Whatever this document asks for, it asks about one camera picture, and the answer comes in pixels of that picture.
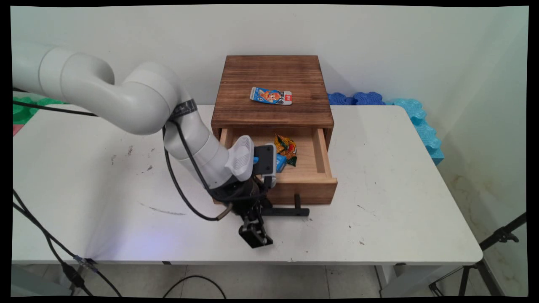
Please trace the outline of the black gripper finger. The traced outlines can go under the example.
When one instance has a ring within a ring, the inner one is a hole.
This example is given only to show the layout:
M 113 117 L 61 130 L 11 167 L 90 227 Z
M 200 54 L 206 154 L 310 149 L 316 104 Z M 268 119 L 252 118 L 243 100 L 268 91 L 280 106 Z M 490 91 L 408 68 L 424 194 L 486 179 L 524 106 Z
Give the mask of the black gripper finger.
M 270 201 L 257 201 L 254 203 L 249 211 L 249 221 L 264 223 L 262 216 L 263 209 L 272 209 L 272 203 Z
M 273 244 L 273 240 L 266 234 L 264 222 L 261 219 L 254 221 L 244 219 L 244 223 L 240 226 L 238 233 L 252 249 Z

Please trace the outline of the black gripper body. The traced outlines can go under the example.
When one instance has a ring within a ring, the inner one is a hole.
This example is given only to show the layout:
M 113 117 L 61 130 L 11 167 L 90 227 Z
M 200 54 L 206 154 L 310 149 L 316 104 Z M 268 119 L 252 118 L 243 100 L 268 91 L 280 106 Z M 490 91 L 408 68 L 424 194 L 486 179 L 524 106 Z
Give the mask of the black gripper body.
M 241 219 L 250 219 L 250 209 L 257 201 L 268 201 L 267 192 L 274 185 L 273 176 L 264 176 L 260 180 L 256 175 L 246 181 L 236 181 L 209 191 L 214 201 L 226 207 L 223 218 L 228 213 L 240 215 Z

